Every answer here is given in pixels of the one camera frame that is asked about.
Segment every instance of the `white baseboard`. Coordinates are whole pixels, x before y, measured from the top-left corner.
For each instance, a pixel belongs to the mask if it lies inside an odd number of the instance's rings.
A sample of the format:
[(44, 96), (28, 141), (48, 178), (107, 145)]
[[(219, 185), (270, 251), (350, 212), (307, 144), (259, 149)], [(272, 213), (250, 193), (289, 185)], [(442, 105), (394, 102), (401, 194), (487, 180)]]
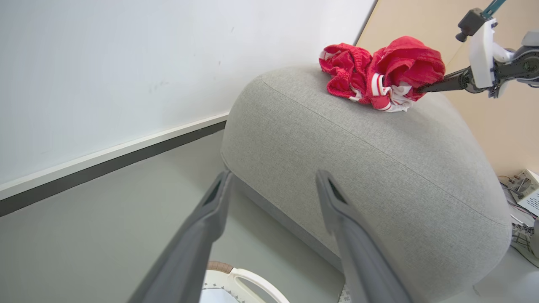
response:
[(27, 191), (34, 187), (70, 175), (72, 173), (76, 173), (79, 170), (83, 170), (96, 164), (117, 158), (119, 156), (132, 153), (144, 147), (148, 147), (156, 143), (193, 132), (194, 130), (201, 129), (206, 126), (226, 121), (228, 115), (229, 113), (226, 112), (224, 114), (209, 117), (207, 119), (198, 120), (193, 123), (167, 129), (157, 134), (149, 135), (137, 140), (119, 144), (104, 149), (102, 151), (98, 151), (96, 153), (89, 154), (84, 157), (80, 157), (78, 159), (71, 160), (69, 162), (65, 162), (42, 171), (38, 171), (37, 173), (33, 173), (31, 175), (27, 175), (10, 182), (0, 184), (0, 200), (14, 196), (16, 194), (20, 194), (23, 191)]

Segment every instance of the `white basket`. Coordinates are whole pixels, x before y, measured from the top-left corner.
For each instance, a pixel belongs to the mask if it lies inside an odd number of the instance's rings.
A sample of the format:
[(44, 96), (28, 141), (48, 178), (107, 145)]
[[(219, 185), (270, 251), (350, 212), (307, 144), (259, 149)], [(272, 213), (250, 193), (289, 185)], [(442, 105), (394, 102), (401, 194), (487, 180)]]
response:
[(243, 284), (240, 278), (262, 288), (277, 303), (289, 303), (275, 286), (261, 276), (216, 261), (208, 263), (200, 303), (228, 303), (234, 302), (234, 300), (240, 303), (265, 303), (262, 298)]

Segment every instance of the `gray ottoman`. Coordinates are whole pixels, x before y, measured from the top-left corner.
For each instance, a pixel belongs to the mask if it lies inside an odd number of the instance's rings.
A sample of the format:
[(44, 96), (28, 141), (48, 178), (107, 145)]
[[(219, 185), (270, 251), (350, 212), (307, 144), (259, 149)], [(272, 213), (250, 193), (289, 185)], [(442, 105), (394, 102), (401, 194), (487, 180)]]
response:
[(439, 93), (383, 113), (331, 96), (328, 80), (317, 66), (290, 67), (243, 90), (221, 151), (243, 191), (341, 268), (314, 182), (326, 169), (430, 301), (478, 282), (505, 254), (510, 220), (459, 113)]

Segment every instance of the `basket handle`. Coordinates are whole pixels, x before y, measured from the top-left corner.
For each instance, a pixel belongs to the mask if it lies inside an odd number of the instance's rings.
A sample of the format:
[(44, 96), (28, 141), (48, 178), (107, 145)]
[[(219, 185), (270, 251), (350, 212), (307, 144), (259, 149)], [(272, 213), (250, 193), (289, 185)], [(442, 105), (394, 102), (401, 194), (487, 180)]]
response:
[(262, 288), (265, 292), (267, 292), (273, 300), (275, 300), (277, 303), (290, 303), (286, 299), (286, 297), (271, 283), (269, 283), (266, 279), (262, 278), (261, 276), (250, 272), (248, 270), (244, 270), (241, 268), (233, 268), (230, 271), (230, 277), (234, 278), (234, 282), (244, 290), (250, 290), (245, 284), (243, 284), (238, 278), (245, 279), (258, 287)]

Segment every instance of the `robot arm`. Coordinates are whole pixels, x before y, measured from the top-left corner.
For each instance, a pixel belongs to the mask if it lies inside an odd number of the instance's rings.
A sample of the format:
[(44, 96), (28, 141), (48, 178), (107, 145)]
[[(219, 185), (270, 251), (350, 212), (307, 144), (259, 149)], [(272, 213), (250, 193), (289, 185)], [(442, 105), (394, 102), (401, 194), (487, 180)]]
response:
[(456, 38), (470, 41), (470, 66), (444, 76), (444, 79), (425, 85), (418, 92), (442, 92), (465, 89), (471, 93), (489, 91), (490, 98), (501, 96), (508, 81), (517, 80), (539, 87), (539, 29), (529, 31), (517, 50), (504, 49), (493, 41), (497, 26), (492, 14), (505, 0), (494, 0), (482, 11), (470, 10), (459, 23), (461, 33)]

